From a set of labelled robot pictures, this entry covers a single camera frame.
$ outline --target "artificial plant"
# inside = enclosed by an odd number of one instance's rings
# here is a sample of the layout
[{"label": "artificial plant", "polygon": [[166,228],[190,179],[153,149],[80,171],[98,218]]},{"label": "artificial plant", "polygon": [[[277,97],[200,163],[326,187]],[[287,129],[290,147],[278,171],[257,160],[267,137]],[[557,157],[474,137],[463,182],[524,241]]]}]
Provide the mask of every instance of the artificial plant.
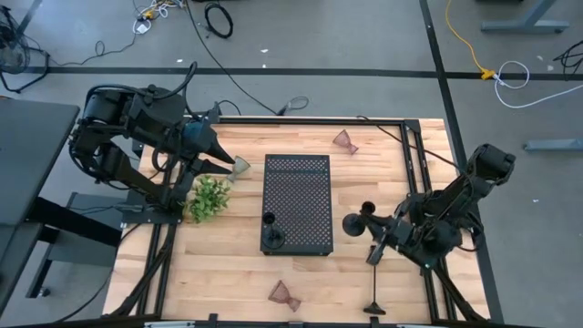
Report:
[{"label": "artificial plant", "polygon": [[212,218],[227,209],[230,188],[225,180],[217,180],[208,175],[200,177],[193,190],[194,199],[189,200],[188,210],[196,223],[212,220]]}]

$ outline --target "black table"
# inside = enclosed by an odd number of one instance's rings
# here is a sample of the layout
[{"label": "black table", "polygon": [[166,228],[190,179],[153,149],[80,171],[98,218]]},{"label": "black table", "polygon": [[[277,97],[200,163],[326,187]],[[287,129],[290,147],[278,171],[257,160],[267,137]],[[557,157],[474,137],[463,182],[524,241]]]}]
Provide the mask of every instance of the black table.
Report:
[{"label": "black table", "polygon": [[118,244],[119,230],[38,197],[78,113],[76,106],[0,99],[0,313],[37,241],[54,243],[64,230]]}]

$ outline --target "gray floor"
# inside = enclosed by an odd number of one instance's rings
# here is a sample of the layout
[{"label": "gray floor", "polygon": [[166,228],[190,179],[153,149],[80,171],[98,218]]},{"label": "gray floor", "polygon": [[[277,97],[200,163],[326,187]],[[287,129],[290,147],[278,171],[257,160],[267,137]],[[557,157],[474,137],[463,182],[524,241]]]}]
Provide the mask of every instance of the gray floor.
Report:
[{"label": "gray floor", "polygon": [[[570,20],[572,27],[562,35],[484,35],[479,31],[482,20],[519,15],[533,2],[454,0],[451,20],[472,41],[483,66],[497,70],[507,60],[518,60],[533,72],[546,73],[551,65],[550,72],[557,73],[560,66],[552,58],[580,41],[583,31],[580,1],[557,2],[546,15],[549,19]],[[20,20],[32,1],[3,3],[12,6]],[[445,69],[475,72],[469,51],[445,25],[445,3],[429,1]],[[416,1],[241,0],[223,4],[235,20],[235,33],[227,41],[211,36],[208,45],[225,67],[435,69]],[[203,17],[202,7],[195,5],[198,19]],[[45,1],[26,32],[59,62],[80,60],[92,55],[98,39],[108,49],[120,48],[131,40],[132,10],[128,0]],[[184,13],[171,10],[169,18],[155,23],[127,52],[96,59],[87,66],[187,67],[191,60],[197,60],[200,67],[215,67],[192,34]],[[28,78],[21,75],[11,77],[10,81],[19,83]],[[280,108],[291,97],[308,96],[310,106],[295,115],[445,117],[437,80],[432,78],[235,78],[274,108]],[[173,75],[55,74],[16,97],[81,106],[88,88],[98,83],[136,87],[155,83],[174,87],[181,79]],[[531,82],[523,90],[503,90],[502,96],[509,103],[524,104],[577,84]],[[521,145],[530,138],[581,137],[583,90],[532,108],[513,110],[497,101],[491,81],[449,80],[449,85],[466,153],[487,142],[517,155],[517,168],[511,180],[480,205],[506,322],[579,326],[578,312],[583,307],[583,281],[579,274],[583,268],[583,220],[579,217],[578,199],[583,181],[578,168],[582,158],[576,153],[526,154]],[[266,114],[222,76],[195,77],[188,98],[200,110],[210,108],[215,100],[227,98],[239,104],[246,115]],[[115,190],[93,184],[67,156],[61,156],[42,194],[65,203],[71,191],[119,195]],[[54,296],[24,300],[22,286],[32,279],[30,272],[37,265],[38,254],[40,250],[35,250],[0,325],[54,320],[75,309],[107,277],[107,268],[63,264],[51,269],[47,279]],[[78,318],[97,316],[104,297],[100,295]]]}]

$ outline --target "perforated metal panel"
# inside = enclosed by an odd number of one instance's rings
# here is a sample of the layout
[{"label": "perforated metal panel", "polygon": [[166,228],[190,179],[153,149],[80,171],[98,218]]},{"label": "perforated metal panel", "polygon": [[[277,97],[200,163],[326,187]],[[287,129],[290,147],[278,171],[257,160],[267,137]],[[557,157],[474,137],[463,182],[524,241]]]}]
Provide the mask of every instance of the perforated metal panel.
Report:
[{"label": "perforated metal panel", "polygon": [[[328,255],[333,250],[330,158],[326,155],[267,155],[263,212],[275,214],[274,226],[285,242],[266,255]],[[261,232],[266,226],[261,225]]]}]

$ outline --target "wooden table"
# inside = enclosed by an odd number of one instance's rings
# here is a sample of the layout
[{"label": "wooden table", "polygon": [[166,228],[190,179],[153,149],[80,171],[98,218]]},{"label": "wooden table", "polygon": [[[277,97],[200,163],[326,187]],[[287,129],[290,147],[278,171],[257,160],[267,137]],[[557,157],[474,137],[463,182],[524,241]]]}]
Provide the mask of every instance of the wooden table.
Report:
[{"label": "wooden table", "polygon": [[[420,124],[424,147],[450,159],[444,121],[421,119]],[[357,212],[365,200],[376,204],[378,215],[393,213],[409,192],[402,145],[372,126],[219,124],[214,128],[222,147],[232,157],[246,159],[251,168],[234,183],[229,208],[213,222],[179,226],[163,318],[207,320],[210,313],[218,313],[219,320],[226,321],[368,323],[363,307],[372,301],[373,268],[364,260],[371,236],[368,232],[357,238],[346,235],[342,219]],[[360,148],[352,156],[332,144],[344,128]],[[399,128],[386,129],[399,136]],[[334,240],[330,256],[267,257],[260,252],[263,164],[266,154],[277,153],[330,155]],[[418,188],[423,190],[416,156],[413,162]],[[427,165],[434,189],[455,178],[454,168],[431,155]],[[151,149],[145,149],[139,169],[146,176],[154,173]],[[117,308],[141,276],[150,235],[151,226],[140,227],[120,246],[104,313]],[[456,286],[487,317],[475,254],[455,250],[446,261]],[[419,268],[387,248],[377,271],[377,302],[387,311],[380,321],[429,323]],[[267,300],[278,280],[302,300],[298,312]],[[445,318],[441,284],[434,280],[440,316]]]}]

